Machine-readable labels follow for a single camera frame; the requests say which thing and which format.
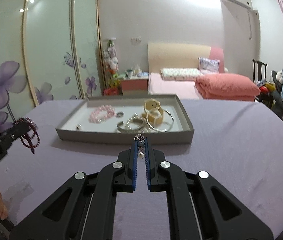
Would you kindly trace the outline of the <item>pearl drop earring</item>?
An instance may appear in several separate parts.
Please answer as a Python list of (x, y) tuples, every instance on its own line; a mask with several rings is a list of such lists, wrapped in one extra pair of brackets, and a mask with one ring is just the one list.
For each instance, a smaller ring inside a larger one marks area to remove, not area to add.
[(136, 134), (134, 140), (137, 142), (137, 156), (144, 158), (145, 137), (142, 134)]

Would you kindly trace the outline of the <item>thin silver bangle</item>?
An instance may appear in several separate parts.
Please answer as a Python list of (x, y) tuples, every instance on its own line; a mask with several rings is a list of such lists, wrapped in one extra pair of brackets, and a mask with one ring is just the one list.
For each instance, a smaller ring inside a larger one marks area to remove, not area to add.
[[(170, 117), (171, 122), (165, 121), (165, 116), (164, 116), (165, 114)], [(147, 111), (146, 123), (149, 126), (149, 128), (151, 128), (152, 130), (158, 133), (165, 133), (173, 128), (174, 118), (169, 111), (162, 109), (160, 107), (155, 107)], [(159, 129), (158, 127), (162, 124), (166, 124), (168, 125), (168, 127), (165, 129)]]

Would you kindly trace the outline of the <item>cream yellow wristwatch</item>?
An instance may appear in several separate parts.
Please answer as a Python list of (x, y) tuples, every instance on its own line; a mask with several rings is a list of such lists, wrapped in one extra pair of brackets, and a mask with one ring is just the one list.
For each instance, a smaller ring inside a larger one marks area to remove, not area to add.
[(141, 116), (152, 126), (157, 127), (163, 123), (164, 110), (158, 100), (148, 99), (144, 101), (144, 112)]

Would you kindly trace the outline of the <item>purple table cloth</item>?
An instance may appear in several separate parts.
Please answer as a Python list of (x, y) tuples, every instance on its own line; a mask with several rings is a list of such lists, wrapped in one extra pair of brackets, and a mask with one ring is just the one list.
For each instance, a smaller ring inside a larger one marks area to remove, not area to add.
[[(194, 126), (191, 144), (160, 145), (184, 171), (208, 171), (283, 239), (283, 121), (260, 103), (183, 100)], [(15, 142), (0, 162), (0, 192), (9, 218), (19, 223), (78, 171), (95, 173), (117, 159), (125, 145), (62, 141), (56, 126), (78, 105), (49, 101), (28, 117), (41, 143), (31, 153)]]

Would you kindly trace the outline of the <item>grey shallow tray box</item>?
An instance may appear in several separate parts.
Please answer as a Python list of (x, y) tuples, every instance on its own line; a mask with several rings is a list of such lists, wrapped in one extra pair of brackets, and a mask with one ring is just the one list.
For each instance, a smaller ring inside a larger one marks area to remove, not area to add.
[[(173, 128), (158, 133), (141, 116), (144, 101), (158, 100), (169, 111)], [(154, 144), (188, 144), (192, 142), (194, 127), (176, 95), (105, 96), (80, 103), (56, 127), (60, 139), (99, 144), (130, 144), (136, 134), (148, 137)]]

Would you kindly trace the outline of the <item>floral sliding wardrobe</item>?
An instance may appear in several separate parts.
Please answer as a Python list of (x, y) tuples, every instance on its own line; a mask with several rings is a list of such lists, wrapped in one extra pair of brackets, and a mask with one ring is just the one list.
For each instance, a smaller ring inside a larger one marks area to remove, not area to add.
[(100, 96), (99, 0), (0, 0), (0, 131), (51, 100)]

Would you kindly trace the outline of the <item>bed with pink sheet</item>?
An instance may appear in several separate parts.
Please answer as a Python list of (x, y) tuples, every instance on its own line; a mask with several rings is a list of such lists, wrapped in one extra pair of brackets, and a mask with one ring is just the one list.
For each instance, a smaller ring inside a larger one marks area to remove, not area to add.
[(176, 94), (180, 99), (203, 99), (194, 81), (166, 81), (159, 73), (151, 73), (148, 77), (148, 93)]

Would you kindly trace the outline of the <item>red waste bin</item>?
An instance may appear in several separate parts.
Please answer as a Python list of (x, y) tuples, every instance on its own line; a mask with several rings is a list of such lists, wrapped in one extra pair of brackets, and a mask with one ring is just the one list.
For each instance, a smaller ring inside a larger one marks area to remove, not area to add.
[(104, 96), (118, 95), (119, 89), (117, 87), (109, 87), (103, 91)]

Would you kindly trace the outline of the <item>folded coral duvet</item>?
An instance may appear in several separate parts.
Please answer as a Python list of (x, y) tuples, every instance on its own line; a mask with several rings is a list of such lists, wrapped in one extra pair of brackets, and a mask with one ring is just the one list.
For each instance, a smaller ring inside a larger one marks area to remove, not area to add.
[(204, 99), (254, 101), (260, 89), (248, 77), (231, 73), (203, 75), (195, 87)]

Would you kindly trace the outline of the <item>pink beige nightstand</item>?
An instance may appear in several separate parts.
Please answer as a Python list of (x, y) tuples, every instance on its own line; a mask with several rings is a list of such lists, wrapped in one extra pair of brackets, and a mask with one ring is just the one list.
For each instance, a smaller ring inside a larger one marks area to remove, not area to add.
[(124, 96), (148, 94), (148, 77), (124, 79), (120, 84)]

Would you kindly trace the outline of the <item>floral white pillow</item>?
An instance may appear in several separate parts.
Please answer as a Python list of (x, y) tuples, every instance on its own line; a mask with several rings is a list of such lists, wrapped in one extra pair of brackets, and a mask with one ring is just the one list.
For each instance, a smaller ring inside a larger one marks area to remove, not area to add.
[(160, 72), (166, 81), (195, 81), (203, 76), (197, 68), (162, 68)]

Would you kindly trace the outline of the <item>white mug on nightstand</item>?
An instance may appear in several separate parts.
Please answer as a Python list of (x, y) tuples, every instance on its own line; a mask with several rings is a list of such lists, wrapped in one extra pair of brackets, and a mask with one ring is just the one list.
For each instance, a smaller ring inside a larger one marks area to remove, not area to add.
[(132, 77), (133, 76), (133, 71), (127, 71), (127, 76)]

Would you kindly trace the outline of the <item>small lilac pillow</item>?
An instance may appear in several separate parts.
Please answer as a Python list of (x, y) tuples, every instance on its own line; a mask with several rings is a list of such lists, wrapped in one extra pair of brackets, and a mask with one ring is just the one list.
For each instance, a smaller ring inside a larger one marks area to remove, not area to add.
[(213, 73), (219, 72), (220, 61), (199, 57), (199, 70), (206, 70)]

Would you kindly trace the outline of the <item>plush toy tower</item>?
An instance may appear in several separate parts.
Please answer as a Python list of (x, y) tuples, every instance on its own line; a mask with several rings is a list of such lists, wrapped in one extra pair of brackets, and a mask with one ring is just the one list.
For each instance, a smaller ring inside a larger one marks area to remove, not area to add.
[(115, 47), (116, 38), (105, 40), (106, 46), (103, 49), (103, 62), (105, 67), (106, 87), (112, 88), (117, 86), (119, 77), (119, 62)]

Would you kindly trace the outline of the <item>dark wooden chair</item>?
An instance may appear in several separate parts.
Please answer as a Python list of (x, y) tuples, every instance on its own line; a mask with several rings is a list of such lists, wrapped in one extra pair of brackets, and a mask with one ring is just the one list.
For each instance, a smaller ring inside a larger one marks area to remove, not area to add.
[(257, 85), (267, 79), (268, 64), (253, 59), (253, 82)]

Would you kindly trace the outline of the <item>beige pink headboard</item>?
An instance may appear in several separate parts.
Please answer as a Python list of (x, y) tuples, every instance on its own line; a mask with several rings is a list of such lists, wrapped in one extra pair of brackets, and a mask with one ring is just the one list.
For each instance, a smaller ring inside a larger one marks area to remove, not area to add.
[(148, 43), (148, 68), (150, 73), (160, 73), (163, 68), (198, 68), (199, 58), (218, 60), (219, 72), (224, 72), (222, 48), (187, 43)]

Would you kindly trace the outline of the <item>white air conditioner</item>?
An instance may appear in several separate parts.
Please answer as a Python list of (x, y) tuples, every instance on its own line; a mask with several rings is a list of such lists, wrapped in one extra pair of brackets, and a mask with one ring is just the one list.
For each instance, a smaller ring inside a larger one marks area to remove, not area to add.
[(221, 8), (225, 68), (252, 79), (253, 60), (259, 57), (259, 12), (251, 0), (221, 0)]

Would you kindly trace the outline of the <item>white wall socket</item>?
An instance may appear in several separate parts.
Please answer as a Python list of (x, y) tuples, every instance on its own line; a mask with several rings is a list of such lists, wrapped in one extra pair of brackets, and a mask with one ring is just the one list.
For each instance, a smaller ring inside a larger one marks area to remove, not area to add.
[(132, 37), (131, 42), (135, 44), (141, 43), (141, 37)]

